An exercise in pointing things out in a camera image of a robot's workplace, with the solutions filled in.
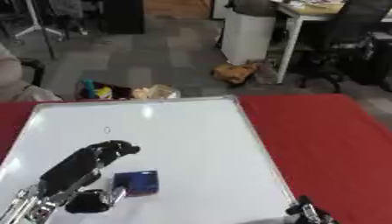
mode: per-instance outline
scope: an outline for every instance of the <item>red table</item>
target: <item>red table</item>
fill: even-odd
[[[240,103],[296,196],[340,223],[392,220],[392,135],[355,102],[326,94],[244,95]],[[0,161],[34,105],[0,104]]]

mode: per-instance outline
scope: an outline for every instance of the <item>gray carpet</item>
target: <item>gray carpet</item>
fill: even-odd
[[[309,88],[296,87],[297,76],[289,74],[279,86],[250,81],[243,87],[228,88],[214,80],[211,69],[225,62],[214,48],[219,22],[196,19],[149,17],[144,35],[102,36],[99,32],[66,42],[53,41],[57,60],[50,60],[42,38],[36,33],[25,38],[25,45],[9,43],[18,56],[43,60],[47,65],[44,88],[72,99],[83,78],[125,87],[171,85],[184,97],[226,94],[322,94],[331,92],[322,80]],[[349,80],[342,83],[344,94],[355,99],[370,115],[392,129],[392,94],[378,87],[364,87]]]

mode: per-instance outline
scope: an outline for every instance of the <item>brown bag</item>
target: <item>brown bag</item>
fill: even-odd
[[[232,84],[242,84],[251,74],[257,71],[258,67],[259,64],[255,62],[247,62],[243,66],[233,66],[227,63],[214,68],[213,77]]]

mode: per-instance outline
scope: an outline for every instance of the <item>blue box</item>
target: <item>blue box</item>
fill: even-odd
[[[144,196],[159,191],[157,171],[136,171],[116,173],[113,189],[123,186],[127,189],[127,197]]]

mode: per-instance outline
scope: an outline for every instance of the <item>desk leg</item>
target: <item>desk leg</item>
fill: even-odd
[[[282,82],[284,82],[284,76],[286,75],[286,71],[291,60],[291,55],[294,52],[294,48],[296,46],[297,39],[301,31],[303,22],[304,21],[302,20],[301,17],[295,18],[294,25],[290,29],[290,38],[286,48],[284,49],[282,62],[280,63],[279,71],[277,73],[277,80],[276,80],[277,84],[281,84]]]

